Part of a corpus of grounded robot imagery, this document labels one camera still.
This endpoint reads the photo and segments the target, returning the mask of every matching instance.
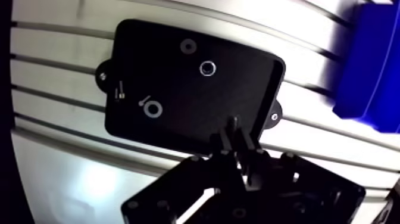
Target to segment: bolt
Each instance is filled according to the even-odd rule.
[[[278,114],[272,114],[271,115],[272,120],[278,120]]]
[[[100,79],[101,79],[102,81],[104,81],[105,78],[107,78],[107,74],[101,73],[101,74],[100,74]]]
[[[137,203],[136,201],[129,201],[128,202],[128,208],[130,209],[135,209],[139,206],[139,203]]]

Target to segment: blue object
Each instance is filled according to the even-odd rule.
[[[380,132],[400,128],[400,4],[365,4],[333,111]]]

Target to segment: screw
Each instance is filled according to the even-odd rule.
[[[130,209],[135,209],[139,206],[139,203],[137,203],[136,201],[129,201],[128,202],[128,208]]]
[[[278,114],[272,114],[271,115],[272,120],[278,120]]]
[[[100,79],[101,79],[102,81],[104,81],[105,78],[107,78],[107,74],[101,73],[101,74],[100,74]]]
[[[120,94],[118,95],[118,97],[120,99],[124,99],[125,98],[124,89],[123,89],[123,86],[122,86],[122,81],[120,81]]]
[[[199,157],[197,156],[192,156],[190,159],[195,162],[199,161]]]

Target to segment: black metal bracket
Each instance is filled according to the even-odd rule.
[[[174,223],[214,188],[186,223],[349,223],[365,196],[363,187],[297,155],[271,158],[236,118],[211,142],[208,160],[187,158],[127,200],[126,222]]]

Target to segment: black mounting plate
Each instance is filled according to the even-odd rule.
[[[231,116],[240,117],[242,128],[258,140],[284,72],[279,57],[259,49],[124,20],[112,58],[98,67],[96,82],[107,93],[110,134],[208,155],[210,134]]]

